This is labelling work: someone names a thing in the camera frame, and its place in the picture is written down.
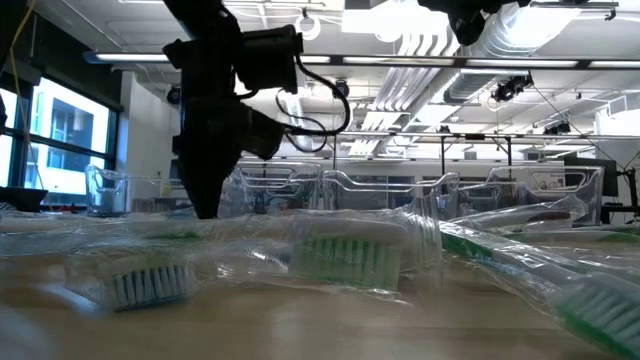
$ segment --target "wall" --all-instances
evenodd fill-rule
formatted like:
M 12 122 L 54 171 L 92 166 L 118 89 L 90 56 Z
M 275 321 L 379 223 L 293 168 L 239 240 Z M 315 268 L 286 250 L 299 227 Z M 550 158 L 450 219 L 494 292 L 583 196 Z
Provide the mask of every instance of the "wall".
M 133 72 L 122 75 L 116 170 L 132 176 L 169 176 L 171 141 L 180 132 L 178 110 L 140 85 Z

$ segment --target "plastic bin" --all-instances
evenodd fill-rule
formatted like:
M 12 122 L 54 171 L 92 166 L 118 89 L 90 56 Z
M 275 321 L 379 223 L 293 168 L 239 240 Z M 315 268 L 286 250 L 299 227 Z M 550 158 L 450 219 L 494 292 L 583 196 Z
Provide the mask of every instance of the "plastic bin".
M 578 225 L 600 223 L 604 169 L 582 166 L 504 166 L 489 172 L 482 185 L 459 189 L 458 216 L 520 205 L 580 200 L 587 213 Z
M 318 209 L 322 174 L 319 164 L 242 161 L 237 169 L 245 190 L 247 213 Z
M 460 177 L 449 173 L 435 181 L 389 183 L 387 177 L 356 181 L 342 171 L 325 171 L 322 176 L 327 210 L 380 210 L 412 204 L 428 198 L 426 214 L 438 220 L 456 216 Z
M 93 165 L 87 166 L 85 174 L 90 216 L 158 213 L 191 206 L 178 179 L 133 177 Z

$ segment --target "cable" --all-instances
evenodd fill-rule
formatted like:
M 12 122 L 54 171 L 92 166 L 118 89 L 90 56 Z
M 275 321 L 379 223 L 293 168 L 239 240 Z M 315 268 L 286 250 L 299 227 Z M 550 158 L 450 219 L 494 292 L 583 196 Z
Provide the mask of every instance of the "cable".
M 251 90 L 246 94 L 236 95 L 236 100 L 246 100 L 251 99 L 252 97 L 258 94 L 258 90 Z
M 293 115 L 293 114 L 289 113 L 284 108 L 284 106 L 282 106 L 282 103 L 280 102 L 280 93 L 283 92 L 283 91 L 284 91 L 284 89 L 280 89 L 276 93 L 276 105 L 278 106 L 278 109 L 280 110 L 280 112 L 282 112 L 283 114 L 285 114 L 285 115 L 287 115 L 289 117 L 292 117 L 294 119 L 310 121 L 310 122 L 316 124 L 318 127 L 320 127 L 320 129 L 322 129 L 322 131 L 325 131 L 325 132 L 327 131 L 327 128 L 324 127 L 324 125 L 322 125 L 322 123 L 320 121 L 316 120 L 316 119 L 313 119 L 313 118 L 310 118 L 310 117 L 306 117 L 306 116 Z M 295 140 L 293 140 L 293 138 L 291 137 L 291 134 L 285 132 L 284 136 L 287 138 L 287 140 L 289 140 L 291 145 L 293 145 L 293 147 L 296 148 L 296 150 L 301 151 L 303 153 L 316 153 L 318 151 L 321 151 L 327 145 L 327 138 L 328 138 L 328 136 L 323 136 L 324 140 L 322 142 L 322 145 L 320 145 L 320 147 L 318 147 L 316 149 L 305 149 L 302 146 L 300 146 Z
M 29 17 L 31 16 L 31 14 L 33 13 L 33 9 L 36 6 L 36 3 L 38 2 L 38 0 L 33 0 L 33 2 L 31 3 L 31 5 L 29 5 L 29 8 L 27 9 L 27 13 L 24 15 L 24 18 L 22 19 L 22 22 L 20 22 L 20 25 L 18 26 L 18 30 L 16 31 L 15 36 L 13 37 L 13 41 L 11 42 L 11 48 L 9 48 L 9 59 L 11 62 L 11 71 L 13 71 L 13 81 L 14 81 L 14 85 L 16 87 L 16 92 L 18 93 L 18 109 L 20 111 L 20 118 L 22 119 L 22 127 L 24 129 L 24 141 L 27 142 L 27 146 L 29 147 L 29 152 L 31 154 L 31 158 L 33 159 L 33 161 L 37 161 L 36 157 L 35 157 L 35 152 L 33 151 L 33 145 L 31 144 L 31 136 L 30 136 L 30 129 L 27 126 L 27 118 L 26 118 L 26 112 L 24 111 L 24 104 L 22 104 L 22 92 L 20 91 L 20 81 L 18 78 L 18 69 L 16 66 L 16 58 L 15 58 L 15 54 L 13 53 L 13 46 L 15 45 L 15 43 L 18 41 L 18 37 L 20 36 L 20 34 L 22 33 L 22 31 L 24 30 L 24 26 L 27 24 L 27 21 L 29 20 Z M 36 163 L 35 166 L 35 170 L 36 170 L 36 175 L 38 177 L 38 180 L 40 182 L 40 187 L 42 188 L 42 190 L 45 190 L 44 188 L 44 182 L 42 181 L 42 175 L 40 175 L 40 170 L 38 169 L 38 164 Z M 51 206 L 51 203 L 49 203 L 49 210 L 51 210 L 51 212 L 53 212 L 53 206 Z
M 632 157 L 631 160 L 629 160 L 629 162 L 627 163 L 627 165 L 624 166 L 624 168 L 622 169 L 623 171 L 627 171 L 627 168 L 629 167 L 629 165 L 631 165 L 631 163 L 633 162 L 633 160 L 635 160 L 638 155 L 640 155 L 640 151 L 636 153 L 636 156 Z
M 339 22 L 339 21 L 335 21 L 335 20 L 333 20 L 333 19 L 331 19 L 331 18 L 329 18 L 329 17 L 327 17 L 327 16 L 320 16 L 320 15 L 318 15 L 318 19 L 320 19 L 320 20 L 322 20 L 322 21 L 326 21 L 326 22 L 328 22 L 329 24 L 342 25 L 342 23 L 341 23 L 341 22 Z
M 564 121 L 567 122 L 567 124 L 569 124 L 576 132 L 578 132 L 578 134 L 580 134 L 581 136 L 584 136 L 584 134 L 580 131 L 580 129 L 578 129 L 575 125 L 573 125 L 571 123 L 571 121 L 569 121 L 569 119 L 560 112 L 560 110 L 558 110 L 552 103 L 551 101 L 549 101 L 549 99 L 547 99 L 546 96 L 544 96 L 540 90 L 538 90 L 538 88 L 535 85 L 532 85 L 532 87 L 538 92 L 538 94 L 540 94 L 540 96 L 542 96 L 542 98 L 544 99 L 544 101 L 547 102 L 547 104 L 549 104 L 549 106 L 551 106 L 553 108 L 553 110 L 555 110 L 557 115 L 560 115 L 560 117 L 562 117 L 564 119 Z M 600 151 L 604 156 L 606 156 L 607 158 L 609 158 L 609 160 L 613 161 L 616 163 L 617 166 L 619 166 L 620 168 L 622 168 L 622 170 L 624 171 L 625 169 L 622 167 L 622 165 L 620 165 L 620 163 L 618 163 L 617 161 L 615 161 L 611 156 L 609 156 L 609 154 L 607 154 L 606 152 L 602 151 L 602 149 L 596 145 L 595 142 L 591 141 L 591 139 L 585 137 L 585 139 L 591 143 L 591 145 L 593 145 L 593 147 L 595 147 L 596 149 L 598 149 L 598 151 Z
M 319 147 L 315 148 L 315 149 L 305 149 L 302 146 L 300 146 L 300 144 L 298 144 L 295 140 L 293 140 L 293 138 L 291 137 L 291 135 L 289 135 L 288 133 L 284 133 L 284 137 L 287 138 L 287 140 L 289 140 L 289 142 L 291 143 L 291 145 L 293 145 L 294 148 L 296 148 L 296 150 L 306 153 L 306 154 L 313 154 L 313 153 L 317 153 L 322 151 L 322 149 L 324 149 L 325 146 L 327 146 L 327 139 L 328 137 L 323 137 L 322 139 L 322 145 L 320 145 Z
M 349 101 L 344 96 L 344 94 L 342 94 L 342 92 L 340 90 L 338 90 L 338 88 L 334 84 L 332 84 L 329 80 L 327 80 L 327 79 L 321 77 L 320 75 L 317 75 L 316 73 L 314 73 L 314 72 L 310 71 L 309 69 L 307 69 L 304 66 L 304 64 L 302 63 L 302 60 L 300 59 L 300 55 L 296 55 L 295 59 L 296 59 L 296 63 L 298 64 L 298 67 L 300 68 L 300 71 L 302 71 L 303 74 L 307 75 L 308 77 L 320 82 L 324 86 L 326 86 L 329 89 L 331 89 L 331 91 L 334 94 L 334 96 L 337 96 L 338 99 L 342 102 L 342 105 L 344 106 L 345 115 L 344 115 L 344 121 L 343 121 L 342 125 L 340 125 L 340 127 L 338 127 L 337 129 L 330 130 L 330 131 L 327 131 L 326 129 L 324 129 L 324 130 L 305 129 L 305 128 L 302 128 L 302 127 L 299 127 L 299 126 L 294 126 L 294 125 L 289 125 L 289 124 L 283 124 L 284 127 L 287 130 L 289 130 L 289 134 L 291 134 L 291 135 L 310 135 L 310 136 L 324 136 L 324 137 L 337 136 L 338 134 L 343 132 L 349 126 L 349 123 L 351 122 L 351 108 L 349 107 Z M 282 108 L 281 104 L 278 106 L 278 108 L 284 114 L 289 115 L 289 116 L 294 117 L 294 118 L 297 118 L 295 115 L 291 115 L 291 114 L 287 113 L 286 111 L 283 111 L 284 109 Z

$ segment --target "table surface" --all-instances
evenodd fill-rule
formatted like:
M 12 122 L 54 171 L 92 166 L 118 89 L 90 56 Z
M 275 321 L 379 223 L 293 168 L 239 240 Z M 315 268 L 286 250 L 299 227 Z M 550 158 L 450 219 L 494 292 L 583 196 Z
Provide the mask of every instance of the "table surface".
M 3 360 L 609 358 L 459 264 L 409 304 L 256 285 L 118 314 L 66 290 L 57 257 L 0 259 L 0 276 Z

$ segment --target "white bristles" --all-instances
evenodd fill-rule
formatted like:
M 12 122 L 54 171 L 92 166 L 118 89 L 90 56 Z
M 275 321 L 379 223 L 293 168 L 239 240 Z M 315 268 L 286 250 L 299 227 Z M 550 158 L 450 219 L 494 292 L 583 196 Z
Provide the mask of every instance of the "white bristles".
M 115 275 L 106 281 L 107 299 L 116 310 L 148 306 L 187 296 L 189 271 L 170 265 Z

